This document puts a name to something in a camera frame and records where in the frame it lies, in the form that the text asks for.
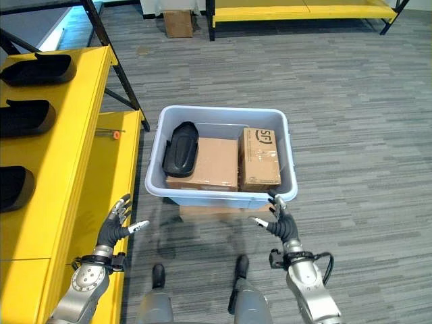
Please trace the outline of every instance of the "light blue plastic bin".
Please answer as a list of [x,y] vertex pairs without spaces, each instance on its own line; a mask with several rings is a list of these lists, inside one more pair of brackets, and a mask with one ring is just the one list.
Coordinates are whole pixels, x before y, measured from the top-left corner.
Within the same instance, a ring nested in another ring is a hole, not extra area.
[[281,174],[277,192],[285,201],[297,195],[288,122],[285,115],[275,109],[216,108],[194,106],[168,106],[162,110],[157,124],[155,141],[150,157],[145,186],[154,196],[168,197],[182,206],[238,207],[256,209],[266,205],[269,196],[262,192],[229,192],[208,190],[181,190],[167,187],[162,170],[167,140],[174,128],[182,122],[193,122],[200,137],[237,140],[245,127],[274,130]]

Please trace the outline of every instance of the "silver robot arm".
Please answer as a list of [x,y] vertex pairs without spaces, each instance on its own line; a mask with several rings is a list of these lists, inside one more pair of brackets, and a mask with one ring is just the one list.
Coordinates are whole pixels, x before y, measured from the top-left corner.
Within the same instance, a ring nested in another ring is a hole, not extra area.
[[[269,201],[275,206],[275,209],[270,208],[270,211],[276,216],[277,221],[267,222],[257,217],[250,218],[282,241],[283,254],[277,249],[270,253],[271,267],[284,268],[287,271],[288,287],[297,299],[298,309],[306,324],[343,324],[341,312],[325,287],[333,269],[332,255],[328,252],[313,254],[305,251],[286,203],[278,194],[269,194],[272,197]],[[330,257],[324,277],[315,264],[321,257]]]
[[123,271],[125,254],[113,256],[115,244],[149,224],[149,221],[139,221],[122,227],[122,223],[132,213],[128,210],[132,206],[129,199],[129,194],[121,197],[110,210],[92,254],[78,258],[81,267],[72,275],[69,290],[51,314],[48,324],[90,323],[99,298],[109,286],[109,275],[114,271]]

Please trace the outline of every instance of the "small cardboard box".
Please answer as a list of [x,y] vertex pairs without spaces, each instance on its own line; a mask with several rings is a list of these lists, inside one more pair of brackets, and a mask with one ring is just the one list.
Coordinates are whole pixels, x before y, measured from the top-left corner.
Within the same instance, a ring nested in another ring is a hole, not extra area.
[[166,10],[163,12],[163,19],[169,38],[192,37],[190,10]]
[[237,191],[238,142],[218,138],[198,139],[198,154],[192,175],[167,177],[172,189]]
[[281,184],[273,130],[244,128],[239,154],[240,191],[266,192]]

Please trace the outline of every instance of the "black cable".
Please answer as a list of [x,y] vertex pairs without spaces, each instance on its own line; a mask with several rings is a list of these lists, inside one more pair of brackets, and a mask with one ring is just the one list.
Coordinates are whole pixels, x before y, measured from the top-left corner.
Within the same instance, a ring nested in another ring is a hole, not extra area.
[[322,257],[329,257],[330,258],[329,264],[327,265],[327,269],[325,270],[325,275],[323,277],[323,284],[324,284],[324,286],[326,286],[327,282],[330,279],[331,272],[333,271],[333,265],[334,265],[335,259],[333,258],[333,255],[330,252],[323,252],[323,253],[316,254],[315,260],[318,260]]

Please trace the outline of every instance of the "gray carpet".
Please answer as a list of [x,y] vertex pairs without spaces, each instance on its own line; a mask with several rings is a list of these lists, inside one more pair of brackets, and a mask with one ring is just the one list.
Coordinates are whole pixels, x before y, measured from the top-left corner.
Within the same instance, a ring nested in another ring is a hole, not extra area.
[[[431,14],[407,10],[386,36],[379,20],[228,24],[214,43],[204,18],[193,38],[168,39],[163,20],[141,15],[102,15],[152,129],[135,201],[151,226],[130,240],[121,322],[134,322],[162,262],[176,320],[232,323],[232,271],[246,252],[274,323],[302,323],[285,273],[268,265],[277,239],[245,219],[178,223],[178,206],[146,192],[159,113],[183,104],[282,110],[299,187],[289,208],[304,246],[334,253],[327,286],[347,323],[430,323]],[[121,90],[113,72],[108,86]],[[123,108],[107,97],[103,109]]]

